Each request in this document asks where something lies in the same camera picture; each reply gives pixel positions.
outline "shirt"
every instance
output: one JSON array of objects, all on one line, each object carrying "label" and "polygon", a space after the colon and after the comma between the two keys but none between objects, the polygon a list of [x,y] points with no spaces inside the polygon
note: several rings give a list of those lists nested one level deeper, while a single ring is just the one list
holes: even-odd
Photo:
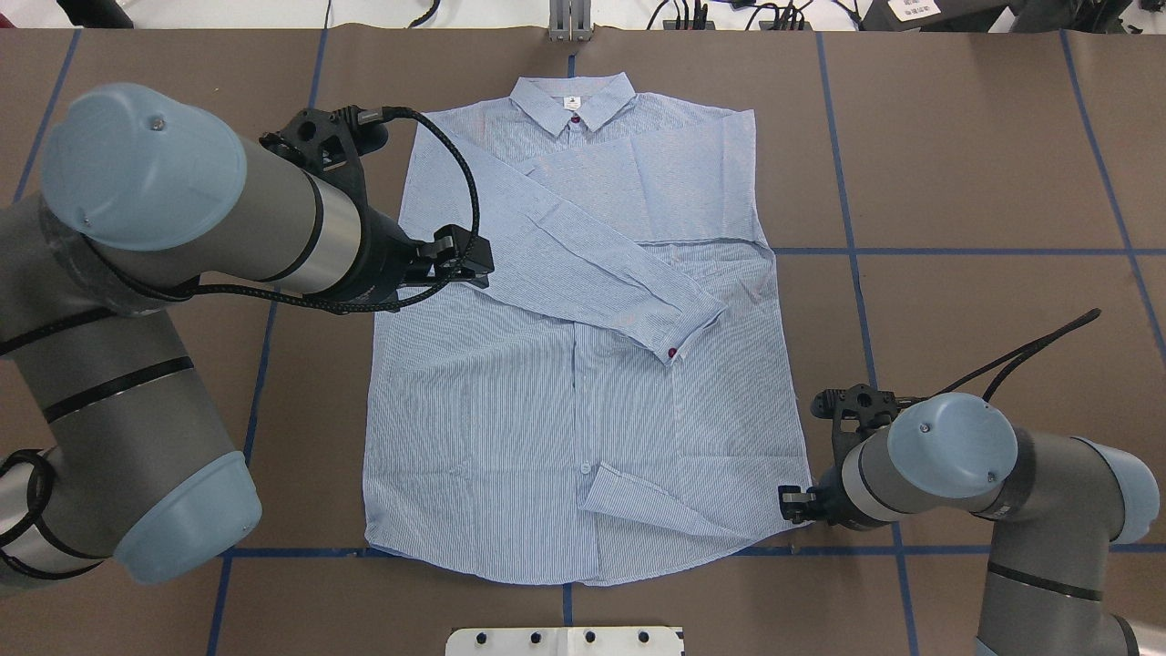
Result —
[{"label": "shirt", "polygon": [[[810,479],[753,113],[618,75],[428,115],[470,164],[496,271],[377,316],[370,544],[611,585],[791,528],[778,486]],[[469,220],[457,164],[419,128],[402,227]]]}]

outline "metal stand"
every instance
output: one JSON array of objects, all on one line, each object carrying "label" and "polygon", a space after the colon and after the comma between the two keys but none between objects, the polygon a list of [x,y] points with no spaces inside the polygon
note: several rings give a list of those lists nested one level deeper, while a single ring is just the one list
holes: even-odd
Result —
[{"label": "metal stand", "polygon": [[550,0],[550,40],[590,41],[591,0]]}]

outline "shirt cuff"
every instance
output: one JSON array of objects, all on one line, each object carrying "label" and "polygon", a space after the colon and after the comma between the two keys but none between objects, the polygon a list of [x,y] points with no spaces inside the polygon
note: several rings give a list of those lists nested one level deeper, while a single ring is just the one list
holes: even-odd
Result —
[{"label": "shirt cuff", "polygon": [[698,343],[708,327],[717,322],[717,317],[726,306],[716,296],[702,294],[681,305],[680,316],[666,325],[660,336],[646,346],[665,367],[670,367],[676,359],[684,358],[693,351],[693,345]]}]

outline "folded sleeve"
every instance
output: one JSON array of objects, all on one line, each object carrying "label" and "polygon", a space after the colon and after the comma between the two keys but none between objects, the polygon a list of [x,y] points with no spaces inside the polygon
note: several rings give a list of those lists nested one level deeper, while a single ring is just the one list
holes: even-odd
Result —
[{"label": "folded sleeve", "polygon": [[[438,125],[438,117],[431,117]],[[490,153],[454,137],[478,188],[480,233],[490,239],[491,298],[626,336],[660,362],[684,355],[725,309],[696,281],[649,254]],[[470,225],[465,181],[454,157],[417,129],[401,202],[401,226],[427,237]]]}]

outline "wire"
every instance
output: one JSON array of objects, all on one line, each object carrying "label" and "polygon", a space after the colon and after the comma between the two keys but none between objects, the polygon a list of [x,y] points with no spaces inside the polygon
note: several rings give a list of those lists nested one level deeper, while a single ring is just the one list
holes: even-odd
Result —
[{"label": "wire", "polygon": [[858,0],[855,0],[854,9],[843,3],[842,0],[830,0],[830,2],[834,2],[835,5],[842,7],[842,10],[845,12],[848,16],[850,16],[850,20],[855,23],[855,27],[857,27],[859,30],[863,28],[863,16],[862,14],[858,13]]},{"label": "wire", "polygon": [[44,509],[49,506],[49,499],[52,496],[52,482],[56,471],[35,449],[23,449],[6,458],[3,463],[0,463],[0,477],[3,477],[9,470],[21,464],[33,468],[28,475],[28,510],[24,512],[24,516],[13,524],[10,529],[0,534],[0,549],[8,546],[31,528],[41,519],[41,515],[44,514]]},{"label": "wire", "polygon": [[420,24],[424,24],[429,19],[434,17],[434,14],[437,13],[437,7],[441,7],[441,0],[434,0],[434,3],[429,6],[426,13],[414,19],[413,22],[409,23],[409,27],[414,28]]},{"label": "wire", "polygon": [[778,22],[778,15],[781,12],[781,7],[778,7],[773,2],[764,2],[761,5],[758,5],[757,8],[753,9],[753,15],[749,16],[749,22],[745,23],[745,29],[746,30],[749,30],[749,28],[753,27],[753,20],[757,17],[757,14],[761,13],[761,9],[773,9],[773,22],[774,23]]},{"label": "wire", "polygon": [[79,313],[73,313],[64,318],[59,318],[57,320],[54,320],[52,323],[48,323],[45,325],[41,325],[40,327],[35,327],[35,330],[29,331],[28,333],[16,336],[15,338],[8,340],[7,343],[0,343],[0,357],[8,355],[9,353],[19,348],[27,347],[33,343],[48,338],[49,336],[56,336],[57,333],[61,333],[63,331],[69,331],[70,327],[77,327],[79,325],[92,323],[101,318],[108,318],[111,316],[117,316],[117,313],[114,313],[114,311],[111,309],[99,306],[86,311],[82,311]]},{"label": "wire", "polygon": [[[482,210],[478,205],[478,186],[473,181],[473,174],[470,171],[470,164],[465,162],[465,157],[462,156],[461,150],[457,149],[457,146],[454,144],[454,141],[451,141],[450,137],[447,136],[445,133],[442,132],[440,127],[437,127],[431,120],[429,120],[428,117],[409,107],[381,107],[381,114],[382,117],[386,117],[385,122],[388,122],[396,118],[409,118],[417,121],[419,124],[424,126],[426,129],[431,132],[433,135],[436,136],[438,141],[441,141],[442,146],[444,146],[445,149],[449,150],[451,155],[454,155],[454,158],[457,161],[458,168],[462,169],[462,174],[465,176],[465,185],[470,191],[470,237],[465,241],[465,248],[462,251],[462,254],[459,254],[452,261],[452,263],[449,264],[448,270],[444,274],[442,274],[441,277],[435,280],[434,283],[430,284],[428,288],[426,288],[423,291],[409,296],[407,298],[385,301],[380,303],[349,303],[349,302],[328,301],[323,298],[308,298],[303,296],[293,296],[289,294],[283,294],[271,289],[264,289],[260,287],[248,287],[246,284],[225,284],[225,283],[198,284],[197,277],[191,280],[190,282],[180,284],[170,289],[161,289],[146,284],[145,282],[141,282],[139,280],[134,280],[133,277],[121,271],[108,261],[106,261],[105,263],[118,276],[118,278],[121,280],[121,282],[125,283],[131,289],[145,296],[163,299],[167,302],[183,302],[192,298],[194,296],[199,296],[205,294],[237,294],[240,296],[264,298],[296,306],[322,309],[325,311],[331,311],[332,313],[349,313],[349,312],[367,312],[367,311],[396,311],[398,309],[419,303],[428,298],[429,296],[433,296],[434,294],[440,291],[443,287],[445,287],[445,284],[449,284],[454,280],[454,276],[459,273],[462,266],[465,263],[466,256],[469,256],[470,252],[473,249],[473,246],[478,241],[478,227],[482,220]],[[66,316],[52,323],[41,325],[40,327],[35,327],[35,330],[17,336],[12,340],[0,343],[0,357],[14,352],[19,348],[26,347],[38,340],[43,340],[44,338],[48,338],[50,336],[55,336],[63,331],[68,331],[70,330],[70,327],[77,327],[79,325],[84,325],[86,323],[92,323],[94,320],[99,320],[101,318],[108,318],[112,316],[117,316],[117,313],[107,308],[101,306],[82,311],[79,313],[75,313],[71,316]]]},{"label": "wire", "polygon": [[1048,345],[1052,345],[1056,340],[1060,340],[1065,336],[1076,331],[1077,327],[1081,327],[1082,325],[1094,320],[1098,316],[1101,316],[1101,309],[1095,306],[1089,311],[1082,313],[1081,316],[1074,318],[1073,320],[1066,323],[1065,325],[1058,327],[1056,331],[1053,331],[1052,333],[1045,336],[1044,338],[1038,338],[1028,343],[1027,345],[1024,345],[1023,347],[1019,347],[1002,355],[1000,358],[993,360],[992,362],[989,362],[988,365],[981,367],[979,369],[972,372],[971,374],[968,374],[967,376],[960,379],[958,381],[935,393],[935,395],[933,396],[939,396],[942,394],[954,392],[960,387],[962,387],[964,383],[978,379],[979,376],[986,374],[988,372],[991,372],[992,369],[996,369],[1000,365],[1004,365],[1005,362],[1009,362],[1011,360],[1012,362],[1009,362],[1009,366],[1002,369],[999,374],[997,374],[996,379],[992,380],[992,383],[989,385],[988,390],[984,392],[984,401],[988,401],[992,397],[993,394],[996,394],[996,389],[1000,387],[1000,383],[1003,383],[1005,379],[1007,379],[1009,374],[1016,372],[1017,367],[1024,365],[1026,360],[1044,351],[1045,347],[1047,347]]},{"label": "wire", "polygon": [[652,23],[655,22],[655,17],[660,15],[660,10],[663,9],[665,5],[667,5],[667,3],[668,3],[668,0],[660,0],[660,3],[656,5],[656,10],[652,12],[652,17],[648,19],[648,27],[646,27],[644,29],[652,29]]}]

